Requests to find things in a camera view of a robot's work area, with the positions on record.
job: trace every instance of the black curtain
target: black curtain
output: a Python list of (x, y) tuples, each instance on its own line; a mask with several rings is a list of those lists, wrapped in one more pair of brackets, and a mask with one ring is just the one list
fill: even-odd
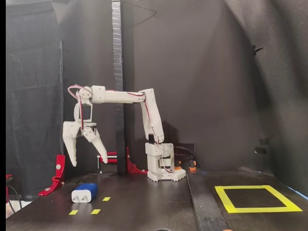
[(62, 49), (49, 2), (6, 5), (6, 174), (24, 200), (51, 185), (62, 151)]

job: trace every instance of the black vertical pole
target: black vertical pole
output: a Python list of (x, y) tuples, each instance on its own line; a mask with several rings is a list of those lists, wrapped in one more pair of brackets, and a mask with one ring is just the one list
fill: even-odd
[[(112, 1), (112, 27), (115, 90), (123, 91), (121, 2), (119, 0)], [(127, 165), (125, 153), (124, 106), (122, 103), (117, 103), (115, 107), (117, 172), (118, 174), (125, 174)]]

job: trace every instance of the blue and white object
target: blue and white object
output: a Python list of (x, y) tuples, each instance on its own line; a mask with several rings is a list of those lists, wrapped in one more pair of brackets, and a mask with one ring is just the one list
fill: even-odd
[(80, 184), (72, 191), (72, 201), (74, 203), (88, 203), (97, 194), (96, 184)]

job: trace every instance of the black table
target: black table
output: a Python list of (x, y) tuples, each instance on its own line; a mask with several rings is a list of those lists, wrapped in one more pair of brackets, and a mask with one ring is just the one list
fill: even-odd
[[(307, 231), (308, 200), (281, 184), (276, 177), (249, 171), (188, 173), (197, 222), (201, 231)], [(302, 212), (228, 213), (215, 186), (269, 185), (302, 209)], [(266, 189), (225, 190), (236, 208), (283, 207)]]
[[(90, 203), (75, 204), (71, 192), (80, 183), (97, 183)], [(91, 214), (100, 209), (98, 214)], [(89, 174), (70, 180), (6, 219), (7, 231), (197, 231), (186, 179), (147, 179), (146, 175)]]

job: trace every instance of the yellow tape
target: yellow tape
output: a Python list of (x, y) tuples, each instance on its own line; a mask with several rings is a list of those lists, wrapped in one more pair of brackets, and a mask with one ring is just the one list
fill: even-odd
[(98, 214), (100, 212), (100, 209), (95, 209), (91, 212), (91, 214)]
[(72, 210), (72, 212), (69, 213), (69, 215), (75, 215), (78, 212), (78, 210)]
[(111, 198), (111, 197), (105, 197), (105, 198), (103, 199), (103, 201), (109, 201), (110, 198)]
[[(215, 186), (216, 192), (220, 197), (228, 213), (277, 213), (277, 212), (302, 212), (302, 210), (269, 185), (245, 185), (245, 186)], [(277, 197), (285, 207), (265, 207), (265, 208), (235, 208), (227, 196), (225, 189), (266, 189)]]

